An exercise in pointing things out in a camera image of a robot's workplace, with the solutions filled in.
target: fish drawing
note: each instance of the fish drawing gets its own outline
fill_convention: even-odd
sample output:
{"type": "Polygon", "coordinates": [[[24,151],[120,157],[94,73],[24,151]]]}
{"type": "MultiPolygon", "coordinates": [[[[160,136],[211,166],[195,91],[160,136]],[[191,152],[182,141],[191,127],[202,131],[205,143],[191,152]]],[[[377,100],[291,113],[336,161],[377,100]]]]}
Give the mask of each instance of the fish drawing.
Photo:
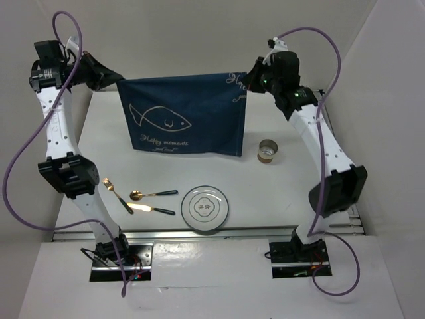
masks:
{"type": "Polygon", "coordinates": [[[165,106],[154,106],[146,110],[143,114],[140,114],[140,112],[137,111],[131,104],[129,105],[129,109],[134,122],[138,126],[141,126],[143,121],[146,121],[156,128],[166,132],[179,132],[187,130],[192,126],[192,124],[182,115],[166,108],[165,106]]]}

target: fork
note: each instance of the fork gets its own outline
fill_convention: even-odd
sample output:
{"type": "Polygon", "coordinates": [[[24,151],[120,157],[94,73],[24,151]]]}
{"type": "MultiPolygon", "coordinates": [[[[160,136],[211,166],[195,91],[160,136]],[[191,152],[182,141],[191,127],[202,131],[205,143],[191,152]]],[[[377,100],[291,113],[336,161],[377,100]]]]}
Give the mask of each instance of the fork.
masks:
{"type": "Polygon", "coordinates": [[[123,205],[124,208],[127,209],[127,212],[129,214],[132,214],[133,215],[134,214],[133,209],[131,209],[129,207],[129,205],[127,205],[127,203],[114,191],[114,185],[112,185],[111,181],[108,178],[104,178],[102,180],[102,183],[105,185],[105,187],[106,187],[106,189],[108,191],[114,192],[115,196],[118,198],[118,200],[120,201],[121,205],[123,205]]]}

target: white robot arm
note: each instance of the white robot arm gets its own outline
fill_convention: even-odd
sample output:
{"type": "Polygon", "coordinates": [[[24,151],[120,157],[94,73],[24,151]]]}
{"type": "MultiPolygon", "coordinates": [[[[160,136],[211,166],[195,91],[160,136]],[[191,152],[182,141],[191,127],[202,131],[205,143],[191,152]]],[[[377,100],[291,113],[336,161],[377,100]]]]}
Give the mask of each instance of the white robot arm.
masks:
{"type": "Polygon", "coordinates": [[[344,211],[357,202],[365,184],[367,172],[363,166],[356,167],[344,153],[323,116],[320,115],[317,118],[317,99],[309,88],[299,85],[297,54],[289,51],[286,43],[278,38],[269,40],[268,44],[271,51],[265,58],[257,58],[254,68],[242,79],[242,82],[252,92],[269,92],[273,95],[276,106],[302,137],[319,175],[321,175],[322,158],[317,121],[320,121],[323,133],[325,193],[323,210],[312,232],[316,235],[309,234],[309,230],[319,202],[321,183],[309,192],[309,201],[313,209],[311,219],[303,222],[292,234],[295,249],[306,250],[317,246],[323,232],[329,229],[330,215],[344,211]]]}
{"type": "MultiPolygon", "coordinates": [[[[68,65],[69,59],[62,53],[58,41],[38,42],[35,48],[39,60],[33,65],[29,82],[46,118],[73,64],[68,65]]],[[[121,79],[122,76],[102,66],[85,51],[71,86],[85,83],[92,90],[99,90],[121,79]]],[[[98,170],[78,149],[72,123],[71,86],[64,91],[46,125],[46,161],[39,163],[39,172],[59,193],[70,198],[87,219],[98,220],[107,226],[120,254],[125,256],[128,242],[100,198],[98,170]]],[[[90,223],[90,226],[96,238],[98,256],[114,260],[115,252],[109,234],[99,223],[90,223]]]]}

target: black handle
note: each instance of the black handle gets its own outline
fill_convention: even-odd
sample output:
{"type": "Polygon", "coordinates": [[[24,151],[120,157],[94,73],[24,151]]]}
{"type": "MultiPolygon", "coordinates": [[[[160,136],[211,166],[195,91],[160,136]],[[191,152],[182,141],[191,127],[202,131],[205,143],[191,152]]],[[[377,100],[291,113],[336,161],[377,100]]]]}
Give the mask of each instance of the black handle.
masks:
{"type": "Polygon", "coordinates": [[[168,215],[175,215],[175,211],[169,211],[168,209],[162,209],[162,208],[152,208],[154,211],[158,211],[160,213],[168,214],[168,215]]]}
{"type": "Polygon", "coordinates": [[[119,200],[120,200],[120,203],[127,209],[128,213],[133,215],[134,214],[133,209],[131,209],[131,207],[127,205],[127,203],[122,198],[119,198],[119,200]]]}
{"type": "Polygon", "coordinates": [[[159,193],[156,193],[155,196],[176,195],[178,193],[179,193],[179,191],[176,191],[176,190],[174,190],[174,191],[161,191],[159,193]]]}

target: gold spoon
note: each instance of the gold spoon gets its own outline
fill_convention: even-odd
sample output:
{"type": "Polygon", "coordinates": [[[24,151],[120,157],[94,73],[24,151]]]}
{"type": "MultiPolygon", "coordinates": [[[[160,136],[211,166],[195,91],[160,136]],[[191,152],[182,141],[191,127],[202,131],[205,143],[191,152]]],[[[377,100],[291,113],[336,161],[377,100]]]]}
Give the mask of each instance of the gold spoon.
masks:
{"type": "Polygon", "coordinates": [[[142,194],[140,191],[132,191],[130,193],[130,198],[133,201],[139,201],[140,199],[142,199],[143,197],[147,197],[147,196],[165,196],[165,195],[176,195],[178,194],[179,191],[161,191],[159,193],[152,193],[152,194],[142,194]]]}

